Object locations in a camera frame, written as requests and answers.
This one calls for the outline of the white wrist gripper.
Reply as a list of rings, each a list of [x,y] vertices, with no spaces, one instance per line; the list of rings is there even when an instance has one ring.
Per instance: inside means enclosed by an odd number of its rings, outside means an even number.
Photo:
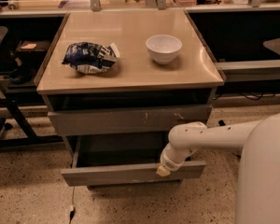
[[[161,166],[157,168],[156,174],[162,177],[168,176],[171,172],[177,171],[189,156],[188,149],[177,149],[168,143],[161,152]]]

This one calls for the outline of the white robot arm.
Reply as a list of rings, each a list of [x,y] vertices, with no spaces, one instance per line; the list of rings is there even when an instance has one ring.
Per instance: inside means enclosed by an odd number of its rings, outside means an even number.
[[[199,121],[176,125],[157,174],[168,176],[201,148],[241,151],[234,224],[280,224],[280,113],[214,128]]]

